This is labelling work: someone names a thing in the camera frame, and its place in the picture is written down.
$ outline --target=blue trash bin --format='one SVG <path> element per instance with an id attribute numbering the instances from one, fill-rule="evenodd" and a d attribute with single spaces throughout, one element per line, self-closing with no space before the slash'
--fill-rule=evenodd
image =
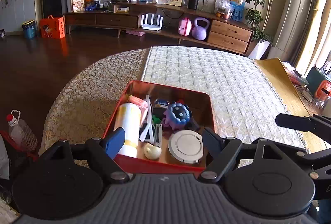
<path id="1" fill-rule="evenodd" d="M 36 22 L 35 20 L 29 20 L 22 24 L 24 36 L 26 39 L 32 39 L 36 36 Z"/>

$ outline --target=red cap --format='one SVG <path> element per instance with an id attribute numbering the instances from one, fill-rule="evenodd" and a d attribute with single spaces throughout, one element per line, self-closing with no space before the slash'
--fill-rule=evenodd
<path id="1" fill-rule="evenodd" d="M 12 114 L 9 114 L 7 117 L 6 117 L 6 120 L 7 121 L 12 121 L 14 118 L 14 116 Z"/>

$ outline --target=wooden floor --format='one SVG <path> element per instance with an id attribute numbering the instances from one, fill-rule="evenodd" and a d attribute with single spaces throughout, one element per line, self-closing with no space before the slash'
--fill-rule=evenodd
<path id="1" fill-rule="evenodd" d="M 81 28 L 61 41 L 21 36 L 0 38 L 0 130 L 8 130 L 6 115 L 20 110 L 39 144 L 44 122 L 55 98 L 76 74 L 112 54 L 151 46 L 177 45 L 177 40 L 117 30 Z M 182 41 L 181 46 L 212 48 Z"/>

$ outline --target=wooden tv cabinet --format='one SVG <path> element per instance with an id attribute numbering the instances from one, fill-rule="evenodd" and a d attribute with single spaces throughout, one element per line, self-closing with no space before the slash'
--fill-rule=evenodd
<path id="1" fill-rule="evenodd" d="M 65 24 L 69 27 L 69 34 L 72 25 L 118 29 L 118 37 L 120 36 L 121 30 L 135 30 L 176 38 L 178 39 L 178 43 L 183 39 L 229 50 L 238 54 L 246 54 L 252 40 L 253 31 L 247 25 L 234 20 L 224 20 L 212 13 L 190 10 L 186 7 L 159 5 L 139 1 L 120 4 L 130 6 L 130 11 L 127 13 L 108 13 L 97 10 L 93 12 L 80 11 L 64 14 Z M 207 18 L 211 25 L 208 29 L 207 38 L 201 41 L 193 38 L 191 34 L 183 36 L 177 33 L 176 28 L 163 27 L 160 31 L 144 30 L 140 28 L 141 15 L 145 13 L 157 13 L 158 8 L 179 11 L 190 18 Z"/>

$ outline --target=purple toy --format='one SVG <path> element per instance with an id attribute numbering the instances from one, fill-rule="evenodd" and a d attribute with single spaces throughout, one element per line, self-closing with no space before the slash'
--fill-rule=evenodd
<path id="1" fill-rule="evenodd" d="M 207 23 L 207 26 L 206 27 L 199 26 L 197 24 L 198 20 L 205 21 Z M 192 36 L 197 40 L 205 40 L 206 37 L 207 37 L 207 29 L 209 27 L 209 24 L 210 24 L 209 20 L 207 20 L 205 18 L 200 18 L 200 17 L 196 18 L 194 20 L 194 26 L 195 27 L 192 30 Z"/>
<path id="2" fill-rule="evenodd" d="M 181 130 L 190 121 L 190 112 L 181 103 L 173 103 L 163 113 L 165 118 L 162 120 L 164 127 L 171 127 L 174 130 Z"/>

